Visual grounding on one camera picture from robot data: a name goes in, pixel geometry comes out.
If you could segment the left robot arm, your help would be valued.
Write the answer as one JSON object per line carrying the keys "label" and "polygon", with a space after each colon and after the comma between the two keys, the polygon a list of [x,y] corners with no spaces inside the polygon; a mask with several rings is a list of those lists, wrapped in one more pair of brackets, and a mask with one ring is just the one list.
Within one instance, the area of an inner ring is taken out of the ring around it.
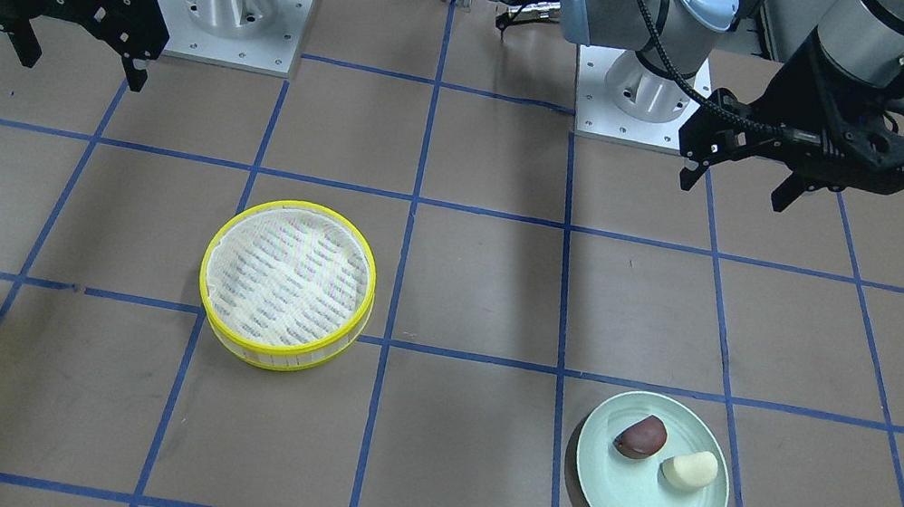
{"label": "left robot arm", "polygon": [[620,51],[612,100],[647,123],[696,103],[678,130],[688,191],[714,165],[745,158],[789,171],[772,207],[807,192],[904,190],[904,0],[835,0],[754,102],[694,80],[741,0],[561,0],[568,42]]}

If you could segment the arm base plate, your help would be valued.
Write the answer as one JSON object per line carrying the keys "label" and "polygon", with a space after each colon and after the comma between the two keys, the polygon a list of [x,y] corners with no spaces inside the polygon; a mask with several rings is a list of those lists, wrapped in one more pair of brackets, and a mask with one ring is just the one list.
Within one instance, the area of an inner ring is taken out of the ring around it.
{"label": "arm base plate", "polygon": [[318,0],[159,0],[165,55],[289,78]]}
{"label": "arm base plate", "polygon": [[699,104],[636,53],[579,46],[575,74],[577,136],[679,154],[679,130]]}

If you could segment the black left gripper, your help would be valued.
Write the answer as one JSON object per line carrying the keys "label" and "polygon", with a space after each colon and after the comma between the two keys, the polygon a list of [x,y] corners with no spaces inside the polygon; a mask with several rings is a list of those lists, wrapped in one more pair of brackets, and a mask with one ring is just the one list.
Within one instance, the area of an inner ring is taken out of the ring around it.
{"label": "black left gripper", "polygon": [[754,156],[793,173],[771,194],[776,213],[815,183],[890,195],[904,189],[904,54],[894,56],[884,86],[851,76],[823,49],[817,33],[766,86],[744,103],[726,89],[709,97],[681,128],[680,190],[694,188],[709,164]]}

